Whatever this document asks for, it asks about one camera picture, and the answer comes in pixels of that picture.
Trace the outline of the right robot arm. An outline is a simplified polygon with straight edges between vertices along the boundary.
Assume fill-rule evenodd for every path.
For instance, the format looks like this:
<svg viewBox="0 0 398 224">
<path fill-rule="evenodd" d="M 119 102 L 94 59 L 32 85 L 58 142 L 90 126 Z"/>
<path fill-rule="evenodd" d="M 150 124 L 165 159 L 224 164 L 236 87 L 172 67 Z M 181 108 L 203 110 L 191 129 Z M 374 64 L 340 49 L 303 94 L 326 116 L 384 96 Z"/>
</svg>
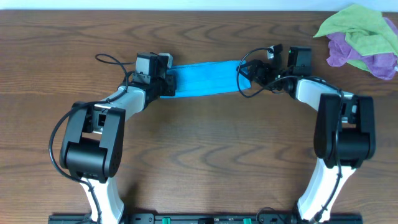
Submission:
<svg viewBox="0 0 398 224">
<path fill-rule="evenodd" d="M 268 62 L 242 58 L 236 76 L 257 83 L 261 90 L 287 93 L 317 112 L 313 137 L 317 162 L 292 211 L 262 208 L 256 214 L 257 223 L 362 223 L 359 214 L 332 213 L 331 208 L 345 182 L 375 153 L 372 97 L 343 91 L 314 76 L 308 47 L 291 47 L 286 68 L 281 67 L 282 45 L 264 51 Z"/>
</svg>

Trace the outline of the blue microfiber cloth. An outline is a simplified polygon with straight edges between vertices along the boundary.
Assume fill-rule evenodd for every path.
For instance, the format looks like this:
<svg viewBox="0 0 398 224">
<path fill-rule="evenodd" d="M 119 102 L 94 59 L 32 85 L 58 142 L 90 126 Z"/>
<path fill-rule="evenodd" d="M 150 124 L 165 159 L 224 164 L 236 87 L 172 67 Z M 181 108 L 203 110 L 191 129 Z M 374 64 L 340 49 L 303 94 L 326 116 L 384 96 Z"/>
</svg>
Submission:
<svg viewBox="0 0 398 224">
<path fill-rule="evenodd" d="M 238 60 L 174 65 L 168 74 L 177 78 L 176 98 L 196 97 L 246 90 L 251 82 L 237 76 Z"/>
</svg>

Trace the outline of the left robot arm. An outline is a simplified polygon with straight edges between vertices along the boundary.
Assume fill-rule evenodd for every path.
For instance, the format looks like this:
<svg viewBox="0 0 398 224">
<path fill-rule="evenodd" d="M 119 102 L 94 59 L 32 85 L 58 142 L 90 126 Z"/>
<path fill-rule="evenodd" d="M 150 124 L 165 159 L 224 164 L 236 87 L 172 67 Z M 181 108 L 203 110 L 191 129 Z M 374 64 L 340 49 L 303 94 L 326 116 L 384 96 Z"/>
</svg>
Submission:
<svg viewBox="0 0 398 224">
<path fill-rule="evenodd" d="M 66 123 L 58 162 L 54 167 L 78 182 L 88 198 L 91 215 L 86 223 L 120 223 L 124 215 L 115 175 L 121 164 L 126 121 L 161 96 L 174 96 L 175 75 L 168 74 L 173 57 L 168 53 L 139 53 L 127 71 L 114 57 L 110 64 L 122 68 L 117 90 L 99 101 L 73 104 L 57 123 Z"/>
</svg>

